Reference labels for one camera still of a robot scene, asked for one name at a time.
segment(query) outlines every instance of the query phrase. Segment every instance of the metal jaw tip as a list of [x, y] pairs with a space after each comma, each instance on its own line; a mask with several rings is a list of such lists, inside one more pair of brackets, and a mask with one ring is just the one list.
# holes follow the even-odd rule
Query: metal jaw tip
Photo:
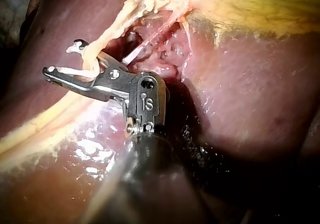
[[[75, 40], [73, 47], [82, 51], [87, 44]], [[136, 131], [153, 131], [156, 125], [164, 125], [168, 90], [163, 79], [150, 71], [128, 73], [123, 64], [104, 52], [97, 58], [105, 71], [90, 82], [61, 73], [52, 66], [44, 67], [42, 72], [47, 81], [80, 95], [100, 101], [118, 101], [122, 104], [125, 120], [127, 123], [133, 120]]]

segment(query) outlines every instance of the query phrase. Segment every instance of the screw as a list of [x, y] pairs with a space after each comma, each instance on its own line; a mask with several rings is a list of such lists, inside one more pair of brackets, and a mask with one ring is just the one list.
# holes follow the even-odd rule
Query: screw
[[119, 70], [111, 70], [110, 73], [109, 73], [109, 77], [112, 80], [117, 79], [119, 76], [120, 76]]
[[131, 131], [132, 131], [132, 125], [131, 124], [128, 124], [127, 126], [126, 126], [126, 132], [127, 133], [130, 133]]
[[150, 130], [152, 129], [152, 126], [151, 126], [151, 125], [146, 125], [146, 126], [145, 126], [145, 129], [146, 129], [147, 131], [150, 131]]

